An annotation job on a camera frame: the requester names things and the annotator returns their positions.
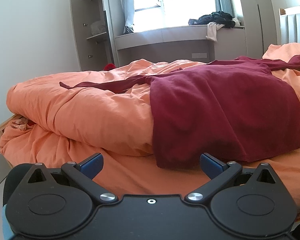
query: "pile of clothes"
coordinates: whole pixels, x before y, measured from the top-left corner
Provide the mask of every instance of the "pile of clothes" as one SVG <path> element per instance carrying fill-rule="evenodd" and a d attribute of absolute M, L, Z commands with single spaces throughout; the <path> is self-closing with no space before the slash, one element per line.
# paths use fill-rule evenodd
<path fill-rule="evenodd" d="M 198 20 L 190 19 L 189 25 L 208 25 L 206 38 L 211 41 L 217 41 L 217 30 L 222 27 L 233 28 L 240 26 L 240 21 L 232 17 L 231 14 L 223 11 L 213 12 L 209 15 L 203 15 Z"/>

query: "silver bolt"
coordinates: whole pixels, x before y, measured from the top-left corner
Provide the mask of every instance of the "silver bolt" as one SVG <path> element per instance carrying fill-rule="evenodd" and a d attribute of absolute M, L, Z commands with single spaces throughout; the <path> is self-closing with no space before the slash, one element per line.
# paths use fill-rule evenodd
<path fill-rule="evenodd" d="M 157 201 L 155 199 L 148 199 L 147 201 L 149 204 L 154 204 L 156 203 Z"/>
<path fill-rule="evenodd" d="M 192 201 L 199 201 L 203 199 L 203 195 L 201 193 L 197 193 L 197 192 L 192 192 L 188 194 L 188 199 L 192 200 Z"/>
<path fill-rule="evenodd" d="M 113 201 L 116 196 L 112 193 L 103 193 L 100 195 L 100 199 L 103 201 Z"/>

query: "headboard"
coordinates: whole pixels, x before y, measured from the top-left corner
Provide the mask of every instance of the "headboard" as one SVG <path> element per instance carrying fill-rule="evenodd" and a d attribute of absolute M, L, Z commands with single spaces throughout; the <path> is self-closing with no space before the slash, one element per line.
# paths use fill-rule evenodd
<path fill-rule="evenodd" d="M 281 44 L 300 43 L 300 6 L 279 9 Z"/>

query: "dark clothes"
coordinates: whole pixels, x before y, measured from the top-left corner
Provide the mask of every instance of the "dark clothes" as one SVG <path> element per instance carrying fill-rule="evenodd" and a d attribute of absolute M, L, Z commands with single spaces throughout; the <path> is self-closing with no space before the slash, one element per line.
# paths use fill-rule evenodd
<path fill-rule="evenodd" d="M 213 12 L 209 15 L 203 15 L 198 20 L 190 19 L 189 25 L 206 25 L 210 22 L 216 22 L 218 24 L 224 24 L 224 28 L 233 28 L 235 22 L 232 21 L 231 14 L 225 13 L 223 11 Z"/>
<path fill-rule="evenodd" d="M 204 152 L 253 162 L 300 147 L 300 101 L 289 84 L 271 74 L 286 68 L 300 69 L 300 55 L 288 63 L 248 57 L 216 60 L 166 74 L 75 87 L 123 93 L 135 84 L 150 84 L 157 165 L 189 168 L 198 165 Z"/>

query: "orange bed sheet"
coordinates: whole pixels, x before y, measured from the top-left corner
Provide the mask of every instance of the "orange bed sheet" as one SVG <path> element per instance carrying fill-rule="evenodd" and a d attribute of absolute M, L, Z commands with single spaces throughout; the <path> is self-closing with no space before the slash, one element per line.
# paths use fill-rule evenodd
<path fill-rule="evenodd" d="M 280 49 L 285 48 L 277 47 L 266 56 L 279 58 Z M 153 120 L 148 85 L 137 85 L 125 94 L 115 95 L 94 88 L 64 90 L 58 82 L 107 82 L 198 64 L 202 63 L 180 60 L 152 64 L 139 60 L 109 72 L 60 73 L 17 84 L 8 93 L 7 105 L 12 112 L 36 124 L 11 121 L 1 137 L 0 151 L 12 165 L 43 162 L 47 167 L 80 162 L 100 152 L 105 164 L 94 181 L 111 192 L 119 196 L 185 195 L 209 178 L 199 167 L 168 170 L 156 166 L 151 147 Z M 300 99 L 299 71 L 277 71 L 274 75 L 288 82 Z M 300 149 L 264 161 L 273 166 L 300 211 Z M 256 167 L 258 163 L 243 164 Z"/>

